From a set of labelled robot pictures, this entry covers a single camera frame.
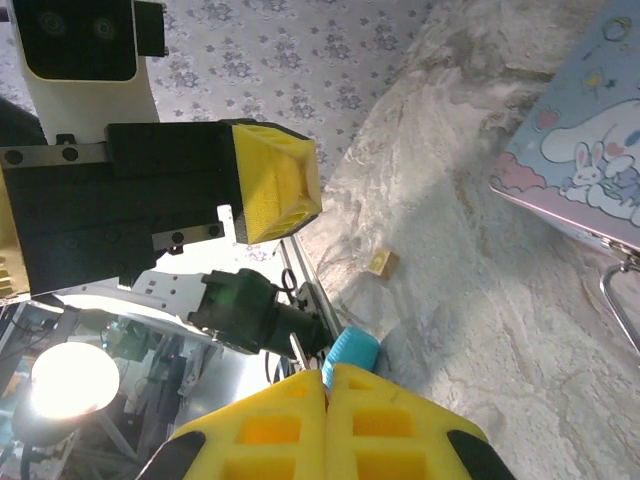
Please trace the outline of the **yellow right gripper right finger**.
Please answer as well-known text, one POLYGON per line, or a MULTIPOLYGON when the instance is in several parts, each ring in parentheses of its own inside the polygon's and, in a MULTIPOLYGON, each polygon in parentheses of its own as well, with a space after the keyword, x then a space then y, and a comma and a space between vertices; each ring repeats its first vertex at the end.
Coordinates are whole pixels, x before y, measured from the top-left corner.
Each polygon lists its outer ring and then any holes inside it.
POLYGON ((354 365, 334 367, 328 480, 515 480, 479 426, 354 365))

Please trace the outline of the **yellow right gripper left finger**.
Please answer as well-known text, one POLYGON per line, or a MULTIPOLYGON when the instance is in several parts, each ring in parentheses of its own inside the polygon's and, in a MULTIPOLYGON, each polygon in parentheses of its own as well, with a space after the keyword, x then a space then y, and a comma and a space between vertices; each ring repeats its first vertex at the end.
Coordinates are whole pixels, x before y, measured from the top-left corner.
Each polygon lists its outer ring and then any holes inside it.
POLYGON ((321 373, 301 371, 179 427, 137 480, 325 480, 321 373))

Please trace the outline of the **small wooden cube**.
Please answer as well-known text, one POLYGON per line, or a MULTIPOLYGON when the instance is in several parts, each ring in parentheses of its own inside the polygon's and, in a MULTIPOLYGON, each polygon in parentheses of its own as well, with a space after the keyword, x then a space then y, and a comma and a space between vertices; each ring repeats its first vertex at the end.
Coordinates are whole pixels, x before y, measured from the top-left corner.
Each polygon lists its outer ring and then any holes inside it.
POLYGON ((378 248, 369 262, 368 271, 379 278, 390 280, 399 265, 399 261, 399 256, 392 250, 378 248))

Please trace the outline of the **bright round lamp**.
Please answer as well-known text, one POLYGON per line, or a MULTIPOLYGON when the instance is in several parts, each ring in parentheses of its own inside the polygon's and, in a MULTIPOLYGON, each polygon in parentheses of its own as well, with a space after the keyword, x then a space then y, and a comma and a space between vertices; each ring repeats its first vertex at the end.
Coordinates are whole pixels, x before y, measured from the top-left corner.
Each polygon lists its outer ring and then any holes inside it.
POLYGON ((32 447, 52 446, 116 396, 120 373, 101 348, 65 342, 35 360, 11 421, 14 438, 32 447))

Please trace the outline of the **pastel cartoon tin box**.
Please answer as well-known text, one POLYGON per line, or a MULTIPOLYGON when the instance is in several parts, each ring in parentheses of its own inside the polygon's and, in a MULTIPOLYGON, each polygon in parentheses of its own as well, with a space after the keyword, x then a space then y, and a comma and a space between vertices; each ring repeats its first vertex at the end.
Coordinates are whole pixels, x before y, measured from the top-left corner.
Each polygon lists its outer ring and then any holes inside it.
POLYGON ((490 185, 586 244, 640 256, 640 0, 595 17, 490 185))

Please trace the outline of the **aluminium frame rail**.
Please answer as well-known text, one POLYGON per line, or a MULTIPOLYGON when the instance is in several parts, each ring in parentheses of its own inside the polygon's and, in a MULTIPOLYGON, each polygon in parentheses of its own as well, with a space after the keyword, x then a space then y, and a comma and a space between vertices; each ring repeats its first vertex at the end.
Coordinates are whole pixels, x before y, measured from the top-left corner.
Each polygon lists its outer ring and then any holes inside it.
POLYGON ((284 267, 293 272, 297 283, 295 297, 302 301, 301 309, 319 318, 326 330, 328 344, 332 345, 342 326, 300 240, 297 236, 284 238, 276 251, 284 267))

